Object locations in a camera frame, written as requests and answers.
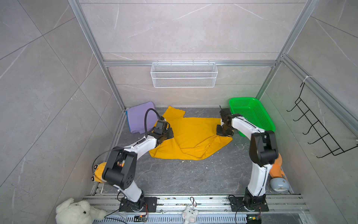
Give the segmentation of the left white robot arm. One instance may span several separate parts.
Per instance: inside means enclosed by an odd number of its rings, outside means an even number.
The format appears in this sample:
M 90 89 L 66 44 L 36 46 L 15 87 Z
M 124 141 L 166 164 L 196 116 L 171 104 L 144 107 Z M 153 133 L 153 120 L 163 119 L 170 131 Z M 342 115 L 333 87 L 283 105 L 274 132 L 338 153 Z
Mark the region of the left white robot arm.
M 173 138 L 170 124 L 160 117 L 152 132 L 127 146 L 115 147 L 101 172 L 101 181 L 117 188 L 133 211 L 141 211 L 145 204 L 143 191 L 134 182 L 137 160 L 145 153 Z

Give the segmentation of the white plush bear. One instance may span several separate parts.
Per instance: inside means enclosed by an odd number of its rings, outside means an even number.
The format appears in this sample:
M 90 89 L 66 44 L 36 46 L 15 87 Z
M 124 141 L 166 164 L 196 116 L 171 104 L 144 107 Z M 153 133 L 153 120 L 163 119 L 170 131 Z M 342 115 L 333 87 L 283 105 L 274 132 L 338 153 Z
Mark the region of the white plush bear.
M 56 208 L 57 224 L 92 224 L 103 220 L 108 213 L 90 205 L 88 201 L 75 202 L 73 198 L 66 200 Z

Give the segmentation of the green plastic basket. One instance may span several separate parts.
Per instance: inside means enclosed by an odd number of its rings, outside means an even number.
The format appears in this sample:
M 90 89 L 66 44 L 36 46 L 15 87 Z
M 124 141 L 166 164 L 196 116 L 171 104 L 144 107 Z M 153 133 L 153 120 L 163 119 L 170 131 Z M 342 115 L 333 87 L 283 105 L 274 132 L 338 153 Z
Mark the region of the green plastic basket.
M 239 117 L 244 117 L 251 124 L 266 131 L 276 131 L 275 124 L 258 99 L 250 97 L 231 98 L 228 103 L 233 115 L 239 114 Z

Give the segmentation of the small white plush toy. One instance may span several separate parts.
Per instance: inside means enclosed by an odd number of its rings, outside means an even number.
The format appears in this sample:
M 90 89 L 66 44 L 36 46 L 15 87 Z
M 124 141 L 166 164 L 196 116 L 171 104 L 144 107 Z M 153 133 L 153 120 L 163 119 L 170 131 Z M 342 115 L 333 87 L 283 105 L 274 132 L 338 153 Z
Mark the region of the small white plush toy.
M 197 215 L 199 211 L 193 210 L 189 205 L 186 206 L 182 213 L 182 218 L 184 220 L 183 224 L 193 224 L 197 221 Z

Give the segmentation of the yellow t-shirt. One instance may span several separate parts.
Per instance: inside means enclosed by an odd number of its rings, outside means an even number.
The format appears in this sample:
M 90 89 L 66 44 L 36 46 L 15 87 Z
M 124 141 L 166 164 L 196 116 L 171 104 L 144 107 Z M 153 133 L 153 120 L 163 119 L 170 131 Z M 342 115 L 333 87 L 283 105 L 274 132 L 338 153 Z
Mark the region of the yellow t-shirt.
M 185 118 L 185 111 L 169 106 L 163 117 L 169 122 L 173 138 L 163 141 L 149 151 L 153 158 L 178 160 L 204 160 L 233 138 L 216 134 L 219 118 Z

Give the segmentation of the folded purple t-shirt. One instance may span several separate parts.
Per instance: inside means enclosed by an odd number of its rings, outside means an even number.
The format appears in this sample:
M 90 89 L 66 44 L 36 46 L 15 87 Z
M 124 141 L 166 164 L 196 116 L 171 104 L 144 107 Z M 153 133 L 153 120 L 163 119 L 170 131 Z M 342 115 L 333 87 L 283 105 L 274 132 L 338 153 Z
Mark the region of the folded purple t-shirt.
M 149 108 L 155 109 L 154 103 L 151 101 L 127 109 L 126 115 L 127 115 L 129 130 L 131 133 L 140 133 L 140 134 L 145 133 L 144 118 L 145 118 L 145 113 Z M 153 128 L 157 120 L 158 117 L 156 113 L 150 111 L 147 115 L 147 120 L 146 120 L 147 130 Z

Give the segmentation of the orange plush toy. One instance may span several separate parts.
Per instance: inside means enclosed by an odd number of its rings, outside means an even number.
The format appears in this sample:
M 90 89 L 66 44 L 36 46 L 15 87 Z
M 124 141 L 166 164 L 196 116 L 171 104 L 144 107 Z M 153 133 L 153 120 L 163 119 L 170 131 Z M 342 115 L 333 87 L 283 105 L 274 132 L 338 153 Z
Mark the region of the orange plush toy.
M 275 162 L 270 170 L 269 175 L 271 178 L 285 178 L 285 173 L 282 170 L 282 156 L 279 154 L 278 158 L 275 159 Z

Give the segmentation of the yellow plush toy red dress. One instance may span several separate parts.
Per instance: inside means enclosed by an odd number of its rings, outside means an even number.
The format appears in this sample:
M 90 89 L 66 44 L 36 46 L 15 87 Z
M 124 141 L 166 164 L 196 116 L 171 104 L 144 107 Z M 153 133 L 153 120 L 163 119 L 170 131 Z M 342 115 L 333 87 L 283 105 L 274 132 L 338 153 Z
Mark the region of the yellow plush toy red dress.
M 103 172 L 105 166 L 106 166 L 106 162 L 103 162 L 101 164 L 96 164 L 93 166 L 94 172 L 93 172 L 93 176 L 91 177 L 91 180 L 93 182 L 98 182 L 98 183 L 107 182 L 106 180 L 103 179 Z

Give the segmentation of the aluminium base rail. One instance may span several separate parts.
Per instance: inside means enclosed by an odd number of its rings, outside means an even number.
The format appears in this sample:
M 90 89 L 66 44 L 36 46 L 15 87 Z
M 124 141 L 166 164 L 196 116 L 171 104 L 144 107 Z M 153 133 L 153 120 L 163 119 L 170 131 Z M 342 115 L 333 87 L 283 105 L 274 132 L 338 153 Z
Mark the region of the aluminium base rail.
M 301 195 L 268 195 L 261 203 L 250 208 L 244 206 L 242 195 L 149 195 L 146 207 L 134 212 L 128 203 L 121 202 L 122 195 L 107 194 L 85 196 L 91 205 L 109 211 L 103 224 L 141 224 L 139 215 L 149 211 L 148 224 L 182 224 L 186 207 L 198 211 L 198 224 L 247 224 L 263 223 L 268 215 L 291 215 L 294 223 L 313 224 L 312 215 Z

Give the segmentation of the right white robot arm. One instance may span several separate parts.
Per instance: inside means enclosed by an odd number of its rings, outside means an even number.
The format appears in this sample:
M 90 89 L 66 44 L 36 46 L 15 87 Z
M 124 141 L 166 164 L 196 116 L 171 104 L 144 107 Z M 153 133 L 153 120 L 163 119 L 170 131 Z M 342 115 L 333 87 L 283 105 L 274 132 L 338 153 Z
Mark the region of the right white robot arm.
M 248 211 L 254 211 L 265 203 L 268 175 L 279 156 L 275 133 L 255 126 L 240 114 L 230 114 L 222 109 L 220 116 L 222 121 L 217 125 L 217 135 L 231 137 L 236 129 L 250 140 L 252 172 L 243 206 Z

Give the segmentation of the grey round plush head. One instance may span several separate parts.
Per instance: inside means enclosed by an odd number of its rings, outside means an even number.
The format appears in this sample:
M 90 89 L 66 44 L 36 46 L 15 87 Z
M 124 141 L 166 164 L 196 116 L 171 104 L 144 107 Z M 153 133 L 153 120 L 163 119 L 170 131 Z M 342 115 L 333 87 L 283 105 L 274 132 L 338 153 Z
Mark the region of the grey round plush head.
M 282 177 L 272 178 L 270 180 L 270 186 L 274 192 L 286 193 L 290 190 L 289 182 Z

